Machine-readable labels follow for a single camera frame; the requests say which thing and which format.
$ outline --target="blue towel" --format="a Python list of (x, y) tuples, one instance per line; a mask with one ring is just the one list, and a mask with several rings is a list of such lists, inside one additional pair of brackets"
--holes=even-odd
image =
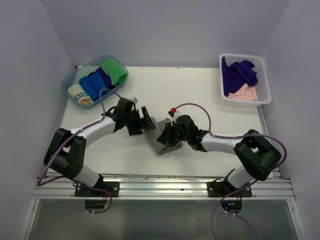
[(234, 62), (227, 66), (226, 58), (221, 59), (223, 93), (226, 97), (229, 93), (236, 93), (245, 83), (251, 87), (258, 83), (257, 73), (252, 70), (254, 66), (248, 60)]
[(89, 77), (91, 84), (99, 91), (101, 89), (106, 88), (106, 85), (104, 84), (104, 81), (98, 72), (94, 72), (93, 74), (90, 74), (88, 77)]
[(79, 80), (79, 84), (84, 89), (84, 91), (89, 94), (92, 101), (98, 100), (99, 91), (106, 87), (102, 80), (102, 77), (97, 72), (90, 74), (89, 76), (84, 76)]

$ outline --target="white towel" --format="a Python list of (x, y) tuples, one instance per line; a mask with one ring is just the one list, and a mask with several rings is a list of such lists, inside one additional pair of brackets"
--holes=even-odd
[(88, 93), (80, 86), (80, 84), (75, 84), (69, 87), (68, 93), (79, 103), (82, 105), (89, 105), (93, 101)]

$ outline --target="pink towel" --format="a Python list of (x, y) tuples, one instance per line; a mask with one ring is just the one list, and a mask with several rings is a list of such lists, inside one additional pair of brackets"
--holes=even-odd
[(257, 101), (258, 95), (257, 95), (255, 86), (248, 86), (248, 84), (245, 83), (237, 92), (229, 93), (228, 98)]

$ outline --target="black bracket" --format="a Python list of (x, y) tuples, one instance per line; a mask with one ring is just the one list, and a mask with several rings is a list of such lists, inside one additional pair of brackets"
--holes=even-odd
[[(74, 183), (73, 186), (75, 186), (75, 197), (95, 198), (104, 195), (102, 191), (94, 191), (77, 183)], [(118, 181), (104, 181), (101, 189), (108, 191), (113, 198), (117, 198), (119, 195), (120, 183)]]
[[(228, 187), (224, 181), (209, 181), (206, 183), (206, 190), (208, 192), (209, 198), (222, 198), (227, 194), (230, 194), (237, 190), (234, 187)], [(251, 187), (247, 187), (243, 191), (230, 196), (237, 198), (240, 194), (242, 194), (243, 198), (251, 198), (252, 197), (252, 191)]]

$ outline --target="white wall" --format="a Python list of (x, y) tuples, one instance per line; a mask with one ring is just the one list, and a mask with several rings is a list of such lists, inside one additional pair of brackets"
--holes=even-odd
[(39, 0), (2, 1), (0, 33), (0, 238), (17, 240), (72, 64)]
[(218, 67), (260, 55), (290, 0), (41, 0), (72, 63)]
[(308, 239), (319, 239), (320, 1), (291, 0), (262, 57), (272, 102), (263, 108), (270, 134), (283, 140)]

